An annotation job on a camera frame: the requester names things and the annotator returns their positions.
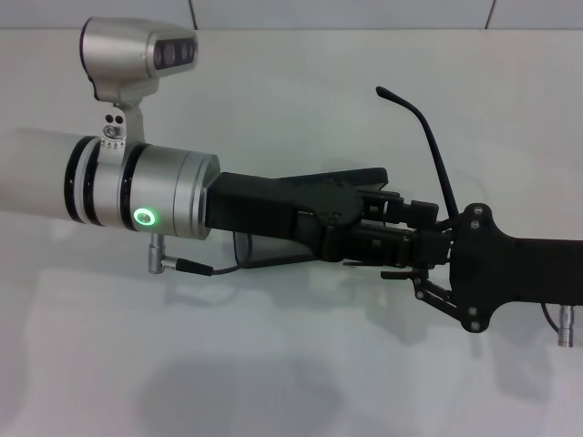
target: black rubber band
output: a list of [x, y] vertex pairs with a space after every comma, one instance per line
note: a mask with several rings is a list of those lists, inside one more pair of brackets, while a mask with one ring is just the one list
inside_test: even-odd
[[97, 171], [97, 158], [99, 157], [99, 149], [101, 144], [97, 142], [93, 146], [93, 151], [87, 161], [87, 168], [85, 169], [85, 180], [83, 181], [83, 207], [87, 219], [96, 226], [103, 226], [97, 219], [95, 212], [95, 205], [93, 203], [93, 186], [95, 182], [95, 173]]
[[121, 222], [128, 230], [137, 230], [134, 226], [134, 222], [131, 219], [131, 210], [129, 207], [131, 197], [131, 182], [134, 178], [134, 171], [136, 170], [138, 159], [147, 146], [149, 146], [149, 144], [138, 144], [131, 149], [131, 152], [129, 152], [128, 160], [126, 161], [126, 165], [124, 166], [124, 174], [121, 179], [119, 189], [119, 215], [121, 217]]
[[81, 155], [83, 155], [83, 150], [85, 150], [85, 147], [93, 138], [95, 137], [82, 137], [75, 145], [73, 152], [71, 152], [71, 158], [69, 158], [69, 162], [66, 164], [65, 184], [63, 187], [65, 207], [66, 212], [69, 213], [69, 217], [77, 223], [83, 223], [83, 220], [79, 217], [75, 205], [75, 176], [77, 174], [79, 159], [81, 159]]

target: white table surface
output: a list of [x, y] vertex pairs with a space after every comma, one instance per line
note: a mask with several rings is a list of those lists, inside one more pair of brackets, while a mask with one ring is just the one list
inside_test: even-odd
[[[101, 128], [78, 32], [0, 32], [0, 133]], [[583, 32], [200, 32], [197, 68], [143, 103], [153, 144], [282, 177], [386, 167], [517, 237], [583, 239]], [[311, 263], [221, 278], [147, 273], [148, 236], [0, 215], [0, 435], [579, 436], [574, 350], [538, 305], [470, 335], [375, 271]], [[230, 234], [169, 251], [233, 262]], [[446, 271], [435, 276], [446, 279]]]

